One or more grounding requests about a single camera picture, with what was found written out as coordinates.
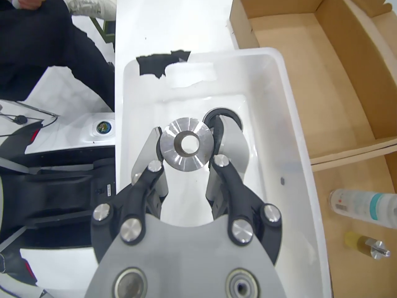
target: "white table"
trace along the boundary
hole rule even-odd
[[[118,0],[115,52],[117,192],[131,181],[129,176],[120,178],[124,68],[142,55],[180,49],[193,52],[237,49],[229,22],[231,3],[232,0]],[[316,215],[321,220],[319,208]],[[326,259],[325,245],[322,256]],[[289,286],[299,285],[299,277],[304,276],[297,274],[297,283]],[[326,278],[323,287],[329,288]],[[298,296],[306,297],[302,292]]]

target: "small glass bottle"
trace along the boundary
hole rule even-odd
[[[382,241],[358,233],[346,233],[345,245],[375,260],[379,260],[383,257],[390,257],[390,250],[386,248]]]

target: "white sneaker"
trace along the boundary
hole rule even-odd
[[[117,0],[64,0],[74,16],[88,16],[108,21],[116,20]]]

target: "white plastic bin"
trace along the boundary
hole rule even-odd
[[[329,269],[319,202],[309,156],[282,55],[272,48],[191,54],[169,65],[166,77],[124,70],[120,188],[150,131],[181,117],[235,111],[244,126],[250,162],[244,184],[283,217],[276,269],[288,297],[330,297]],[[208,167],[184,173],[165,165],[169,195],[162,220],[178,226],[212,221],[205,198]]]

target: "black pants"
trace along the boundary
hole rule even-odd
[[[47,67],[65,66],[114,110],[114,72],[63,0],[35,11],[0,0],[0,98],[24,101]]]

